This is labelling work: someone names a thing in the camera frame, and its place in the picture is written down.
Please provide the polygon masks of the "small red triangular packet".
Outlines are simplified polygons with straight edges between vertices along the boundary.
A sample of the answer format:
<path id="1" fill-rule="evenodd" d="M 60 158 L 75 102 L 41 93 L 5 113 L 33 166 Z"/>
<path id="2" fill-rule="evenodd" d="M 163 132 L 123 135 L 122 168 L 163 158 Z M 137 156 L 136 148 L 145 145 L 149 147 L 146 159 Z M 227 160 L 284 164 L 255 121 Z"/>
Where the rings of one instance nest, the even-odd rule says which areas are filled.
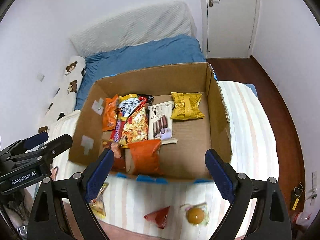
<path id="1" fill-rule="evenodd" d="M 167 224 L 167 218 L 169 214 L 170 206 L 153 211 L 144 216 L 144 219 L 157 226 L 157 228 L 164 229 Z"/>

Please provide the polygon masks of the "striped white bed sheet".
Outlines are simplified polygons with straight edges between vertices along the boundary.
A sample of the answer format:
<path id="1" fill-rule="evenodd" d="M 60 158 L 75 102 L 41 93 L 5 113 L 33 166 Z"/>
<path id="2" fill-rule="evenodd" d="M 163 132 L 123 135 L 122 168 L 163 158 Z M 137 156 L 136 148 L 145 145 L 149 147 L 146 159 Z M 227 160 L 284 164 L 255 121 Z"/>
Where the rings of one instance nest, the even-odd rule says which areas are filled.
<path id="1" fill-rule="evenodd" d="M 278 177 L 276 140 L 271 125 L 252 90 L 238 82 L 218 81 L 227 108 L 231 139 L 231 165 L 252 179 Z M 72 112 L 51 124 L 49 139 L 65 133 L 73 136 L 81 110 Z M 110 175 L 104 192 L 106 217 L 103 222 L 153 237 L 182 239 L 184 220 L 180 206 L 207 203 L 209 222 L 199 229 L 198 239 L 208 239 L 228 209 L 214 182 L 207 179 L 166 178 L 167 184 L 138 182 L 135 178 Z M 164 229 L 144 219 L 153 211 L 170 206 Z"/>

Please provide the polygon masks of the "white textured pillow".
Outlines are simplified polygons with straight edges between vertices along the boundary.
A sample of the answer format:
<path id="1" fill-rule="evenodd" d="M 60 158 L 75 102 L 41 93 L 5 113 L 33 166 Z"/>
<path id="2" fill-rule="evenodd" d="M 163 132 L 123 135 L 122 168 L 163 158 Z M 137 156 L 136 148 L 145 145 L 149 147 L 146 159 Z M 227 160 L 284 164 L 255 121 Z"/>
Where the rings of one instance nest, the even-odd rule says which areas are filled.
<path id="1" fill-rule="evenodd" d="M 70 35 L 81 57 L 124 46 L 136 46 L 177 35 L 195 37 L 196 25 L 187 3 L 168 0 L 123 10 L 88 23 Z"/>

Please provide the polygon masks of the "bear print pillow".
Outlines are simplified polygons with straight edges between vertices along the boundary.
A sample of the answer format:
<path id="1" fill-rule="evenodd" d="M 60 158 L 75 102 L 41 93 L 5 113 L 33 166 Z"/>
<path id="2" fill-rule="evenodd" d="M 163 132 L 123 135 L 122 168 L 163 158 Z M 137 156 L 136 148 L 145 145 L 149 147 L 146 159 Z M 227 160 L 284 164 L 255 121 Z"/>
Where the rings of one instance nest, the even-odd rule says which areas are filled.
<path id="1" fill-rule="evenodd" d="M 40 122 L 38 132 L 48 132 L 51 124 L 72 113 L 76 104 L 76 96 L 85 74 L 86 61 L 81 56 L 72 56 L 65 67 L 63 78 Z"/>

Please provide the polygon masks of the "white door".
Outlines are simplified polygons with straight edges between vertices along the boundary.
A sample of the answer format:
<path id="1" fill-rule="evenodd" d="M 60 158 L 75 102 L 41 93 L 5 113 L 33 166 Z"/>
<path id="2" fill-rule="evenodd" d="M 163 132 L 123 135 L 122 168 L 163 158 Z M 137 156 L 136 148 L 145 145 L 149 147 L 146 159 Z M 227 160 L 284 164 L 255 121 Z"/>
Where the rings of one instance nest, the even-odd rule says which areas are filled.
<path id="1" fill-rule="evenodd" d="M 260 0 L 201 0 L 202 49 L 208 59 L 249 58 Z"/>

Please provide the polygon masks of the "yellow snack bag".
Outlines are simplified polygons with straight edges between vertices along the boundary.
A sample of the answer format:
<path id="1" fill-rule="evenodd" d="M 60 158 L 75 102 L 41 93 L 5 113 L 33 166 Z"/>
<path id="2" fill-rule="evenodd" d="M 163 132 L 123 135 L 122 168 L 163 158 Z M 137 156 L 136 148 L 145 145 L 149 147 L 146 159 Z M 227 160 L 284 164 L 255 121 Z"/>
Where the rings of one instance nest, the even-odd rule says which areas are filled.
<path id="1" fill-rule="evenodd" d="M 172 120 L 195 120 L 204 118 L 199 105 L 202 99 L 202 93 L 178 93 L 171 92 L 174 101 L 172 110 Z"/>

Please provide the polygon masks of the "cheese noodle packet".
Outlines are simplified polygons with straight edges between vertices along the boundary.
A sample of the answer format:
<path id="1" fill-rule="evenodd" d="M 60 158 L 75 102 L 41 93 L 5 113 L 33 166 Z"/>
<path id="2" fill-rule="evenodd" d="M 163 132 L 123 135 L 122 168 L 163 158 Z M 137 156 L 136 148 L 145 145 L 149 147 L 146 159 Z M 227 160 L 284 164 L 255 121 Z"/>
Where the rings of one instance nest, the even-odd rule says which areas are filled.
<path id="1" fill-rule="evenodd" d="M 116 127 L 110 142 L 121 148 L 148 139 L 149 110 L 154 97 L 150 94 L 127 94 L 118 99 Z"/>

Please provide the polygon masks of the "beige Franzzi cookie pack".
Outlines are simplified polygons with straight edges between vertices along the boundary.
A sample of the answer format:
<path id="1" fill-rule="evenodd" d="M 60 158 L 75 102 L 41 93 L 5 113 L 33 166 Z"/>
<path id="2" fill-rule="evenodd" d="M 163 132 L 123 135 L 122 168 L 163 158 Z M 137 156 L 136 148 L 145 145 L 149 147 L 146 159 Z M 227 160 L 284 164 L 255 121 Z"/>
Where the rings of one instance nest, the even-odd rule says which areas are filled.
<path id="1" fill-rule="evenodd" d="M 173 138 L 173 120 L 171 119 L 173 101 L 167 101 L 152 105 L 149 108 L 149 130 L 148 139 L 159 139 L 162 145 L 176 144 Z"/>

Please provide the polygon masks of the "blue blanket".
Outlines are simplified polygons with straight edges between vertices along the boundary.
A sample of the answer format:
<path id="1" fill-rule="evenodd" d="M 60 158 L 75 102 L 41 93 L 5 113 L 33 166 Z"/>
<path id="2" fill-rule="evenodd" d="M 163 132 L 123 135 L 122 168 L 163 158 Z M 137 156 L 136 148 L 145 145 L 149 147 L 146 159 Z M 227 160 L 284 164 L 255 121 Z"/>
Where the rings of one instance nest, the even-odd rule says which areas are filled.
<path id="1" fill-rule="evenodd" d="M 85 74 L 76 96 L 75 109 L 81 110 L 95 81 L 103 77 L 142 68 L 169 64 L 205 62 L 196 38 L 177 35 L 136 46 L 124 46 L 85 57 Z"/>

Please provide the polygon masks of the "brown small snack packet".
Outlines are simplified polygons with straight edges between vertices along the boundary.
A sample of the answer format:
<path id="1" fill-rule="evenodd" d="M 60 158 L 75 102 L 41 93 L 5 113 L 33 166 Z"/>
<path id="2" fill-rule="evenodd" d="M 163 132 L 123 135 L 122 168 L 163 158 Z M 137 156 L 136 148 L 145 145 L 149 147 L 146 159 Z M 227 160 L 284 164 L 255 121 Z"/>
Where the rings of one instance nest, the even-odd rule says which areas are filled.
<path id="1" fill-rule="evenodd" d="M 112 168 L 114 170 L 125 170 L 126 168 L 125 154 L 123 152 L 123 149 L 120 147 L 120 145 L 114 141 L 103 140 L 102 146 L 103 146 L 103 149 L 105 148 L 111 149 L 114 154 L 114 164 Z"/>

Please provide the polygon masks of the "yellow biscuit snack packet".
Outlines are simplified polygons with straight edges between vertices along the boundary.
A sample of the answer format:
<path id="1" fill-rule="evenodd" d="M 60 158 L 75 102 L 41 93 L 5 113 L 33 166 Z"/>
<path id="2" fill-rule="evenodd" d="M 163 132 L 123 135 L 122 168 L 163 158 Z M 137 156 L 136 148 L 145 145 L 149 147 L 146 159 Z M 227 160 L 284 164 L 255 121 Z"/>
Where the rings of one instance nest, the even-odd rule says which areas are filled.
<path id="1" fill-rule="evenodd" d="M 99 219 L 104 219 L 106 217 L 103 194 L 104 194 L 104 191 L 107 189 L 107 187 L 108 187 L 108 183 L 103 183 L 97 197 L 91 200 L 89 203 L 91 210 L 93 211 L 95 216 Z"/>

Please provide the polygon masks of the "orange chip bag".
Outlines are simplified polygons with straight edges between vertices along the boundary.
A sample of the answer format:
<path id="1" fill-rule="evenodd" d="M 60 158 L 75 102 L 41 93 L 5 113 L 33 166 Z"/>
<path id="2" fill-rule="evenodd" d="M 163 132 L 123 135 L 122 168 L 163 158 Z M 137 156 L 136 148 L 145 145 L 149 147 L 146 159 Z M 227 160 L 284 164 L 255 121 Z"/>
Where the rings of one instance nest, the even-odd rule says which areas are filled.
<path id="1" fill-rule="evenodd" d="M 161 176 L 159 150 L 161 140 L 144 140 L 129 144 L 131 157 L 134 163 L 133 175 Z"/>

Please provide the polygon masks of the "cardboard box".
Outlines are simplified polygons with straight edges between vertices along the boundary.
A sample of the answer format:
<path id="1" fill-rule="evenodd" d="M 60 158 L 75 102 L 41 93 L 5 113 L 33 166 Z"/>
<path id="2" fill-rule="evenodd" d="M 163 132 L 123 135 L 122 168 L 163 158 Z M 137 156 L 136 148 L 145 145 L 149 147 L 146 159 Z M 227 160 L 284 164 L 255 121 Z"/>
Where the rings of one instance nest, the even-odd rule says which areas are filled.
<path id="1" fill-rule="evenodd" d="M 162 145 L 159 153 L 163 175 L 209 178 L 204 162 L 206 151 L 213 148 L 224 162 L 230 163 L 232 150 L 227 108 L 213 68 L 206 62 L 143 68 L 97 80 L 76 124 L 69 161 L 85 166 L 95 162 L 103 150 L 103 140 L 110 138 L 110 132 L 102 131 L 102 115 L 96 112 L 100 99 L 116 94 L 150 94 L 158 104 L 169 101 L 172 92 L 201 93 L 199 108 L 204 118 L 173 123 L 172 136 L 177 143 Z"/>

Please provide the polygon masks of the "wrapped round pastry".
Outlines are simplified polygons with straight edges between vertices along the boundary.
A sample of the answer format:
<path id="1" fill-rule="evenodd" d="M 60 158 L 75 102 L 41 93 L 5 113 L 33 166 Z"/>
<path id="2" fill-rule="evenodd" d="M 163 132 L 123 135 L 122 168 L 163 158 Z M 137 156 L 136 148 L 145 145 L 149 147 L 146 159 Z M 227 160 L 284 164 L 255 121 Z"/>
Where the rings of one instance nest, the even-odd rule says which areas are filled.
<path id="1" fill-rule="evenodd" d="M 196 205 L 184 204 L 180 206 L 180 210 L 184 212 L 188 223 L 193 226 L 206 226 L 209 222 L 209 212 L 206 202 Z"/>

